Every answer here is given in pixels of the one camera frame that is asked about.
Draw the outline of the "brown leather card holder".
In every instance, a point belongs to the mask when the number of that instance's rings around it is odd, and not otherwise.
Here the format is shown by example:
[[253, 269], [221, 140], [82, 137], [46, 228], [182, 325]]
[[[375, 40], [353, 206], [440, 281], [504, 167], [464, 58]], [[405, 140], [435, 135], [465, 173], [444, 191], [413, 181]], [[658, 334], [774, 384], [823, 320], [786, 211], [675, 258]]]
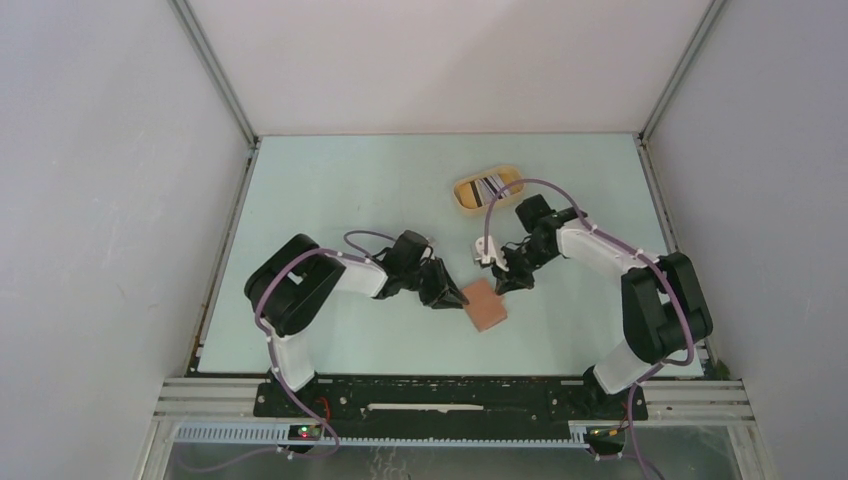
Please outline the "brown leather card holder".
[[503, 299], [488, 280], [480, 278], [462, 289], [468, 303], [463, 306], [472, 325], [478, 332], [484, 332], [508, 318]]

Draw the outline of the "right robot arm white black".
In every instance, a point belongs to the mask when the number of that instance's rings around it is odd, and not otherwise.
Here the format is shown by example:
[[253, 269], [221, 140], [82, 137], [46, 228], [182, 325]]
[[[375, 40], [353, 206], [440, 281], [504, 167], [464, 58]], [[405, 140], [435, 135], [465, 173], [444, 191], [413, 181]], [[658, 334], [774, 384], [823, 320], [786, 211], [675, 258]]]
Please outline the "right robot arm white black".
[[666, 365], [694, 362], [695, 345], [712, 333], [713, 322], [689, 257], [632, 247], [576, 206], [556, 211], [541, 195], [515, 212], [527, 233], [523, 241], [500, 246], [484, 234], [474, 243], [475, 259], [490, 268], [497, 294], [533, 288], [535, 272], [557, 258], [579, 262], [620, 291], [624, 339], [585, 374], [581, 402], [588, 414], [606, 418], [620, 407], [625, 389]]

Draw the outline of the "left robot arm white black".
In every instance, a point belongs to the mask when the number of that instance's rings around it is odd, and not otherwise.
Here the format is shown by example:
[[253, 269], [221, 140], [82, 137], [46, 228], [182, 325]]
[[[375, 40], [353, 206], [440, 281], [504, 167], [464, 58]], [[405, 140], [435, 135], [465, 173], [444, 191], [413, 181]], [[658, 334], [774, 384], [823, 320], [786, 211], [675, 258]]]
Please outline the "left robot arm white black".
[[470, 304], [425, 236], [406, 230], [391, 240], [376, 254], [362, 249], [354, 255], [297, 234], [246, 281], [244, 295], [265, 337], [271, 375], [282, 385], [277, 402], [290, 415], [304, 416], [315, 406], [309, 384], [315, 368], [304, 332], [333, 293], [384, 300], [410, 291], [435, 310]]

